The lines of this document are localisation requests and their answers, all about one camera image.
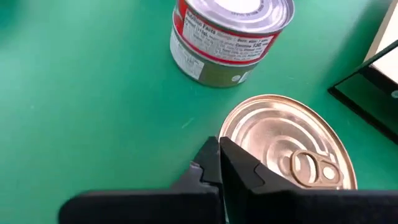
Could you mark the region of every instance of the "table surface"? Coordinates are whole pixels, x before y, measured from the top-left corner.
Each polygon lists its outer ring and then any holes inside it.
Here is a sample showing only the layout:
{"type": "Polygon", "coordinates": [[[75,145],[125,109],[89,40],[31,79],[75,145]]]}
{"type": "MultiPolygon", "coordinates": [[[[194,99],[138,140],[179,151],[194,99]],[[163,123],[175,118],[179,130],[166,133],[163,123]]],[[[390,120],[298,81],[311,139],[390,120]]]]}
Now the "table surface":
{"type": "Polygon", "coordinates": [[[174,0],[0,4],[0,222],[56,223],[89,189],[166,187],[228,112],[274,93],[335,129],[361,189],[398,189],[398,148],[326,89],[363,61],[390,0],[296,0],[246,83],[214,89],[169,52],[174,0]]]}

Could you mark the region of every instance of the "can lid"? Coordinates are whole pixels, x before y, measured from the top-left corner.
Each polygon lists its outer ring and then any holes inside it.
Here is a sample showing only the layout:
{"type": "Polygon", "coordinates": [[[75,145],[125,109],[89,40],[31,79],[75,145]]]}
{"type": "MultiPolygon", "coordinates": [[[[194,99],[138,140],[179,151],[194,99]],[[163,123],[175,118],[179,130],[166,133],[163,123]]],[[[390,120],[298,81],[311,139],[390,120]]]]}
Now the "can lid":
{"type": "Polygon", "coordinates": [[[293,0],[186,0],[206,19],[225,28],[248,33],[283,29],[293,18],[293,0]]]}
{"type": "Polygon", "coordinates": [[[316,112],[291,98],[260,95],[245,100],[225,119],[223,136],[300,187],[358,188],[336,133],[316,112]]]}

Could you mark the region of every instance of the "metal lid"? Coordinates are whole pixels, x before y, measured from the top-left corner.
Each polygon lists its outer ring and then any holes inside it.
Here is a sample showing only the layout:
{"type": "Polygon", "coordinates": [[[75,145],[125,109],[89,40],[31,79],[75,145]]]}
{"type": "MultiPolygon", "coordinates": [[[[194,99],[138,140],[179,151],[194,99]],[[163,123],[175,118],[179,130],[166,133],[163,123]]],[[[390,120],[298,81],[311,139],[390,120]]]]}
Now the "metal lid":
{"type": "Polygon", "coordinates": [[[223,136],[303,188],[358,188],[336,133],[316,112],[288,97],[260,95],[245,100],[225,119],[223,136]]]}
{"type": "Polygon", "coordinates": [[[186,0],[203,17],[245,33],[271,33],[293,18],[293,0],[186,0]]]}

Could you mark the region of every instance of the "tin can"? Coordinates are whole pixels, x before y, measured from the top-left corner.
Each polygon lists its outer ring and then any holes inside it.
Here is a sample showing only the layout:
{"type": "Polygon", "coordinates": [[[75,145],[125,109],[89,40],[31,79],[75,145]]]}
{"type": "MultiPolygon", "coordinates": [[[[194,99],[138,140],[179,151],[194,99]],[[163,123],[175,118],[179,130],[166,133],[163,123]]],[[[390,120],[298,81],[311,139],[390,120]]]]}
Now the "tin can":
{"type": "Polygon", "coordinates": [[[228,65],[201,56],[182,40],[176,26],[171,33],[170,51],[184,73],[199,83],[213,87],[229,87],[240,84],[247,79],[257,65],[257,63],[228,65]]]}
{"type": "Polygon", "coordinates": [[[294,15],[293,0],[178,0],[177,32],[216,62],[260,61],[294,15]]]}
{"type": "Polygon", "coordinates": [[[225,119],[223,136],[302,188],[358,188],[336,133],[316,112],[291,98],[259,95],[245,100],[225,119]]]}

